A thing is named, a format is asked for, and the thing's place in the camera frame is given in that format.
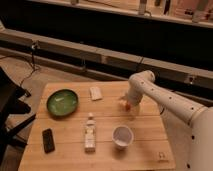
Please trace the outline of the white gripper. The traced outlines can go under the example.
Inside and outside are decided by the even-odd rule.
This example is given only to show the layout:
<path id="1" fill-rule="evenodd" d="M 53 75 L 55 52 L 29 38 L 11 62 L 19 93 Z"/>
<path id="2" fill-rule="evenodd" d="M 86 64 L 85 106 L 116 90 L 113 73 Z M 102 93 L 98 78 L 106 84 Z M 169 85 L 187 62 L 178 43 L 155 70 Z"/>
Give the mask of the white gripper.
<path id="1" fill-rule="evenodd" d="M 140 89 L 136 89 L 134 87 L 130 87 L 128 91 L 120 97 L 120 100 L 123 100 L 125 104 L 129 104 L 130 115 L 132 117 L 136 117 L 139 115 L 139 107 L 137 106 L 143 98 L 143 92 Z"/>

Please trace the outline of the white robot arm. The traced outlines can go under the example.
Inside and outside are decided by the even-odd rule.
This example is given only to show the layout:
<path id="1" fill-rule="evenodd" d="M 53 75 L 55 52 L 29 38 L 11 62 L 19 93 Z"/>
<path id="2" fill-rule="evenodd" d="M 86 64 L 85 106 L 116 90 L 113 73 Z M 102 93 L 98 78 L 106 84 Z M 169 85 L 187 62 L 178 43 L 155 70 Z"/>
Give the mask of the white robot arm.
<path id="1" fill-rule="evenodd" d="M 125 108 L 131 110 L 148 96 L 175 114 L 192 129 L 188 155 L 188 171 L 213 171 L 213 106 L 207 107 L 155 83 L 151 70 L 132 74 L 129 89 L 122 97 Z"/>

